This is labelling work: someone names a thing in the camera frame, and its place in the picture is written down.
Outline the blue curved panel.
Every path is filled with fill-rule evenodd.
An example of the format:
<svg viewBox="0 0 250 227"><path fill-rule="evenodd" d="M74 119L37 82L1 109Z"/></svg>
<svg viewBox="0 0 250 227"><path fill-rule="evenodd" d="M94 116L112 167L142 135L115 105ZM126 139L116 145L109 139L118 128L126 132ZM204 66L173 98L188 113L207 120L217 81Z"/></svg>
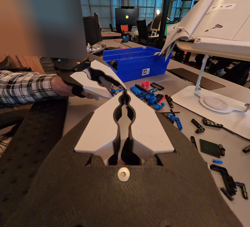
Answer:
<svg viewBox="0 0 250 227"><path fill-rule="evenodd" d="M140 100L144 100L144 96L140 97L140 94L143 94L145 91L140 90L139 88L137 88L136 86L132 86L130 87L131 92Z"/></svg>

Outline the grey desk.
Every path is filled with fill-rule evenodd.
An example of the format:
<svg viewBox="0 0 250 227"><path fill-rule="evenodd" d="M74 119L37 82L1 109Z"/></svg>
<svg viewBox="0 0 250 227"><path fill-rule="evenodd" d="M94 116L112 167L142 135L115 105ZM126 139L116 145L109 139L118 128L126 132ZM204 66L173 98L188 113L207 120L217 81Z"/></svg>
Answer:
<svg viewBox="0 0 250 227"><path fill-rule="evenodd" d="M170 60L167 69L183 68L189 70L190 72L199 73L199 70L184 65L182 63ZM204 77L210 79L214 82L224 85L224 87L214 90L214 92L239 100L244 103L248 103L249 100L249 89L237 85L235 83L229 82L227 80L221 79L219 77L213 76L211 74L205 73ZM184 81L183 79L173 75L170 72L165 72L164 74L152 76L146 79L149 82L155 82L164 86L164 94L169 96L174 95L185 87L191 85L190 83ZM70 129L72 129L78 122L80 122L89 112L95 110L101 106L107 100L100 98L98 101L94 99L70 97L67 105L67 115L64 124L63 135L65 135ZM202 117L186 110L185 108L174 103L174 110L180 112L180 121L183 126L182 133L190 140L190 136L194 136L198 151L200 152L199 139L204 139L213 143L222 144L226 149L225 156L221 158L223 161L222 166L225 167L233 179L237 182L245 183L246 190L249 197L249 153L243 153L242 149L249 145L249 140L242 138L239 135L232 134L224 129L215 129L212 127L205 127L206 130L202 134L195 134L195 127L191 123L191 119L197 120L202 124ZM212 163L212 157L201 153L203 159L208 163ZM230 201L223 195L223 198L230 206L230 208L237 215L239 220L244 226L249 226L249 199L245 200L242 197L241 191L237 192L234 196L234 201Z"/></svg>

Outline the blue wheel rim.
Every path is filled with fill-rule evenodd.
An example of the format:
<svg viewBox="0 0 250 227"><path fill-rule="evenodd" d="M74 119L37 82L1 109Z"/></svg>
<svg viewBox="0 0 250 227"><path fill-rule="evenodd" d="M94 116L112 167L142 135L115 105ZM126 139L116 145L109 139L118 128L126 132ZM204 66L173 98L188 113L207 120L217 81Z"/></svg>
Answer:
<svg viewBox="0 0 250 227"><path fill-rule="evenodd" d="M155 93L151 93L151 94L148 94L145 96L145 100L149 104L154 104L157 101L157 97L156 97Z"/></svg>

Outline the person's left hand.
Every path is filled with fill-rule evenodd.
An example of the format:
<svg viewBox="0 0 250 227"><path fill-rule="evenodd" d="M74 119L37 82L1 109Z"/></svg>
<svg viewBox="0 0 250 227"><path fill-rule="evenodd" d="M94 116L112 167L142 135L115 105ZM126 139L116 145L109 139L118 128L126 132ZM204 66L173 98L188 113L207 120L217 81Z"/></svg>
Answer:
<svg viewBox="0 0 250 227"><path fill-rule="evenodd" d="M55 94L60 97L75 97L72 93L73 86L67 85L61 77L55 75L51 80L51 88Z"/></svg>

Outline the dark fabric partition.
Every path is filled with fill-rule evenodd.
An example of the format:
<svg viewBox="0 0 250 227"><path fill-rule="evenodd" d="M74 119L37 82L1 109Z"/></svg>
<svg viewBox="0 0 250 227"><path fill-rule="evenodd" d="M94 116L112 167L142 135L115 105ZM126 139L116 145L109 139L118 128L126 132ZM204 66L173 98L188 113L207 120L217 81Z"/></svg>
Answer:
<svg viewBox="0 0 250 227"><path fill-rule="evenodd" d="M101 28L97 13L94 16L83 17L86 45L90 46L102 41Z"/></svg>

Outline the black office chair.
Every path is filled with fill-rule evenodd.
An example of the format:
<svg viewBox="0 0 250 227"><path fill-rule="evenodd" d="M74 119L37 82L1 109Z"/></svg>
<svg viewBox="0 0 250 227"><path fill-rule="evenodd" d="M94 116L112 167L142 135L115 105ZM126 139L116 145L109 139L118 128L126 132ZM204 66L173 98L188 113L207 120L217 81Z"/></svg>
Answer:
<svg viewBox="0 0 250 227"><path fill-rule="evenodd" d="M137 20L137 30L138 30L138 43L144 46L148 45L148 28L146 24L146 20Z"/></svg>

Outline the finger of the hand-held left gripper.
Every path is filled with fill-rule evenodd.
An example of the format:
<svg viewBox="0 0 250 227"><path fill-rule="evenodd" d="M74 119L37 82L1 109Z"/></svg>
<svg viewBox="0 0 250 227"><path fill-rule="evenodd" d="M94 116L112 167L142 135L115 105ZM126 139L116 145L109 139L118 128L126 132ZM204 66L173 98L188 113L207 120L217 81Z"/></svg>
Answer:
<svg viewBox="0 0 250 227"><path fill-rule="evenodd" d="M81 72L74 72L70 75L76 82L78 82L83 90L92 95L95 100L99 98L111 99L113 95L111 94L111 88L113 84L106 81L103 77L98 77L97 81L90 78L90 72L85 70Z"/></svg>
<svg viewBox="0 0 250 227"><path fill-rule="evenodd" d="M113 69L97 60L91 62L89 72L91 79L97 81L98 84L105 87L108 91L111 91L112 88L127 90L126 86Z"/></svg>

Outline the instruction booklet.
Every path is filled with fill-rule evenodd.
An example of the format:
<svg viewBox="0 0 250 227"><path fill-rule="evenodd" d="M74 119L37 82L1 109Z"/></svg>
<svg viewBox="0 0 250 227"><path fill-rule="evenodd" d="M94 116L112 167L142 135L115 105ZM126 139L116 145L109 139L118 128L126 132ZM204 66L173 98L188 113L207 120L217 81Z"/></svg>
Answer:
<svg viewBox="0 0 250 227"><path fill-rule="evenodd" d="M249 61L250 0L199 0L180 20L168 26L161 52L168 56L178 41L191 41L191 51Z"/></svg>

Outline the blue storage bin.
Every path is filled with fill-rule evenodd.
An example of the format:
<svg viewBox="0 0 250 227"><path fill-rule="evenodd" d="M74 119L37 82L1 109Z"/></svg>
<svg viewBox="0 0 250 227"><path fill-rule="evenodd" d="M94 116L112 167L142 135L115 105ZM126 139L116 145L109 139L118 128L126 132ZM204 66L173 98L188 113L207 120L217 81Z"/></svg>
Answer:
<svg viewBox="0 0 250 227"><path fill-rule="evenodd" d="M113 71L122 82L136 79L146 79L147 77L165 73L172 53L166 58L163 55L155 55L160 52L153 47L135 47L116 50L105 50L103 60L108 64L109 61L117 62L117 70Z"/></svg>

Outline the black perforated panel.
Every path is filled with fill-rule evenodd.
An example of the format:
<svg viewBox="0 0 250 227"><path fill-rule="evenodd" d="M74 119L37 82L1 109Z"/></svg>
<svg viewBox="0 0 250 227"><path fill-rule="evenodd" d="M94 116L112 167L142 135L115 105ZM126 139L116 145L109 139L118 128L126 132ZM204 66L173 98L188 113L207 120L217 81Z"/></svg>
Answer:
<svg viewBox="0 0 250 227"><path fill-rule="evenodd" d="M1 156L1 204L27 194L41 164L61 139L68 98L34 104Z"/></svg>

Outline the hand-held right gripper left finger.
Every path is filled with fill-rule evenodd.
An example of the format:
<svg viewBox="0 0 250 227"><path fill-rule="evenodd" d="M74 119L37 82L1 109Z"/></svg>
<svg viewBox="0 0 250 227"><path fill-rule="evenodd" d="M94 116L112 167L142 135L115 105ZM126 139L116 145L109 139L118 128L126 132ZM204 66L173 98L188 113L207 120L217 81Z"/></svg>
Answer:
<svg viewBox="0 0 250 227"><path fill-rule="evenodd" d="M120 126L125 91L120 92L96 109L74 150L100 156L110 165L117 164L120 150Z"/></svg>

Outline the dark wall monitor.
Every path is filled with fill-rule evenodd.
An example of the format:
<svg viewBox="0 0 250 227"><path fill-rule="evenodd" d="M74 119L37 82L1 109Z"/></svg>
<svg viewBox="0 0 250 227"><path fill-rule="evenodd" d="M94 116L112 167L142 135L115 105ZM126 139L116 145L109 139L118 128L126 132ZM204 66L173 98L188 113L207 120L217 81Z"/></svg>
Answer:
<svg viewBox="0 0 250 227"><path fill-rule="evenodd" d="M137 26L139 20L139 9L115 8L115 25Z"/></svg>

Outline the black steel pole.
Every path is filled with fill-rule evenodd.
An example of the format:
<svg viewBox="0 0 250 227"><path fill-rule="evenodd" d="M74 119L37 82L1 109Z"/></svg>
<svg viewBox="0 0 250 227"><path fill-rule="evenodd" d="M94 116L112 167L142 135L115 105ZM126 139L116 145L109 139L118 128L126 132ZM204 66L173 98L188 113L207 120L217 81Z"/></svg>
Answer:
<svg viewBox="0 0 250 227"><path fill-rule="evenodd" d="M159 31L159 37L158 37L158 49L162 49L169 5L170 5L170 0L164 0L163 10L162 10L162 18L161 18L161 24L160 24L160 31Z"/></svg>

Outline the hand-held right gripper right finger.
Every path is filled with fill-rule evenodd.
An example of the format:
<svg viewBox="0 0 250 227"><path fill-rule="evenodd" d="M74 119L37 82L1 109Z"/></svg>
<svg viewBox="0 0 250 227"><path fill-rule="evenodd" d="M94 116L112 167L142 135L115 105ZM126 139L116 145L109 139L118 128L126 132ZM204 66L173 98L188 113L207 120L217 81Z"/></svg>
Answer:
<svg viewBox="0 0 250 227"><path fill-rule="evenodd" d="M130 119L128 137L121 151L127 165L140 165L155 154L173 153L174 147L156 112L130 91L124 95Z"/></svg>

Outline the person's plaid shirt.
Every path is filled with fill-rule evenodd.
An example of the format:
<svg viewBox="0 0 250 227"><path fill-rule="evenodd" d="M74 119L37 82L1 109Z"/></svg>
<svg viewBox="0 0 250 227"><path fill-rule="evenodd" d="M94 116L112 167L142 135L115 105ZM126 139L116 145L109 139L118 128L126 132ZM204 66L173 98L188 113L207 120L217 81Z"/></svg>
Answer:
<svg viewBox="0 0 250 227"><path fill-rule="evenodd" d="M11 131L2 133L0 135L0 156L2 156L7 146L11 142L12 138L13 138L13 134L11 133Z"/></svg>

